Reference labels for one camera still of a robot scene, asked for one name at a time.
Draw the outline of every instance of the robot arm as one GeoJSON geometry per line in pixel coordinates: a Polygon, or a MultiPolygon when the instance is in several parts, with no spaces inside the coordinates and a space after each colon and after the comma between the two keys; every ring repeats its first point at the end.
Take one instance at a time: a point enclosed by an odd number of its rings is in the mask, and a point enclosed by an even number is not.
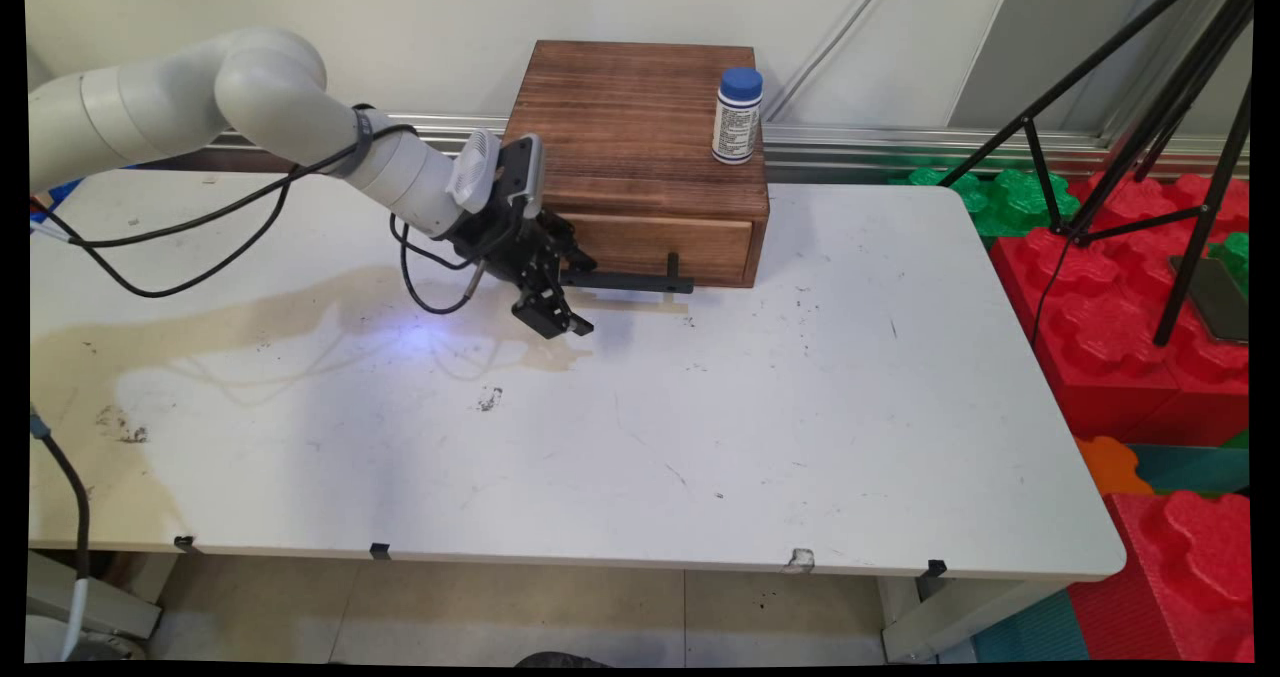
{"type": "MultiPolygon", "coordinates": [[[[357,116],[329,97],[320,54],[284,29],[239,29],[169,58],[60,77],[28,95],[31,193],[193,152],[228,125],[298,165],[352,145],[357,116]]],[[[372,131],[392,125],[366,111],[372,131]]],[[[370,145],[344,180],[426,235],[462,215],[451,159],[412,134],[370,145]]]]}
{"type": "Polygon", "coordinates": [[[559,262],[567,259],[580,271],[595,262],[577,248],[572,227],[541,209],[535,134],[499,148],[481,131],[452,161],[416,134],[365,139],[393,122],[376,109],[353,111],[324,90],[316,49],[268,27],[221,35],[168,58],[60,77],[27,97],[29,195],[193,152],[229,125],[298,165],[364,141],[323,174],[347,180],[417,232],[451,241],[462,257],[515,282],[521,297],[512,312],[544,338],[591,330],[564,303],[559,262]],[[498,166],[502,179],[494,180],[498,166]]]}

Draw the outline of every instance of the floor tile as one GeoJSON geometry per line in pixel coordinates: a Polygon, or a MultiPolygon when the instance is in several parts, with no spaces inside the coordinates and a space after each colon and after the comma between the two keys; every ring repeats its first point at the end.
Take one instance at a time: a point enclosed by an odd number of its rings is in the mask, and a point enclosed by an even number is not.
{"type": "Polygon", "coordinates": [[[511,667],[564,651],[613,667],[680,667],[682,580],[659,569],[371,562],[334,659],[511,667]]]}
{"type": "Polygon", "coordinates": [[[324,663],[361,564],[183,555],[160,595],[147,658],[324,663]]]}
{"type": "Polygon", "coordinates": [[[883,664],[870,577],[689,572],[689,667],[883,664]]]}

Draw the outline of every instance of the bottle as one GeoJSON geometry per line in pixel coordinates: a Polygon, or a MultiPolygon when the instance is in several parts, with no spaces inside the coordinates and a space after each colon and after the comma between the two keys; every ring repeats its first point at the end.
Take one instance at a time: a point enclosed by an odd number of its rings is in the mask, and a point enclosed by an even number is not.
{"type": "Polygon", "coordinates": [[[716,131],[712,156],[726,165],[742,165],[755,148],[755,129],[760,125],[760,95],[764,77],[750,67],[733,67],[721,77],[716,99],[716,131]]]}

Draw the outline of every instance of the wooden box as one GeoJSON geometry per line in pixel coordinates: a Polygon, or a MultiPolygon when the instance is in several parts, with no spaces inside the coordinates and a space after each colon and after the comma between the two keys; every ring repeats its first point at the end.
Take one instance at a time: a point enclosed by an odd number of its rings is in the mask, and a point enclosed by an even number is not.
{"type": "Polygon", "coordinates": [[[664,275],[676,252],[696,285],[755,284],[769,221],[760,136],[745,165],[712,157],[731,67],[755,67],[753,49],[534,45],[504,138],[540,136],[543,203],[572,221],[600,270],[664,275]]]}

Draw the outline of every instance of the white table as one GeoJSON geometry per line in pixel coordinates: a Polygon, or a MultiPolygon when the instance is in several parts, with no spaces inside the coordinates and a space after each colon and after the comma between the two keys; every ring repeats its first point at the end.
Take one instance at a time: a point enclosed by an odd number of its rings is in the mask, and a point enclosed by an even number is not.
{"type": "MultiPolygon", "coordinates": [[[[60,215],[124,235],[270,179],[110,171],[60,215]]],[[[33,235],[32,399],[93,489],[100,549],[191,535],[224,554],[370,558],[381,543],[392,559],[746,571],[805,571],[809,550],[813,572],[877,577],[945,561],[961,580],[914,609],[886,587],[886,609],[906,610],[890,614],[891,659],[1124,567],[960,198],[771,197],[754,289],[570,291],[595,331],[554,340],[493,279],[453,316],[419,311],[387,212],[323,177],[172,298],[133,297],[33,235]]],[[[108,257],[145,288],[177,284],[269,202],[108,257]]],[[[439,305],[467,279],[411,267],[439,305]]],[[[65,548],[74,502],[46,457],[28,543],[65,548]]]]}

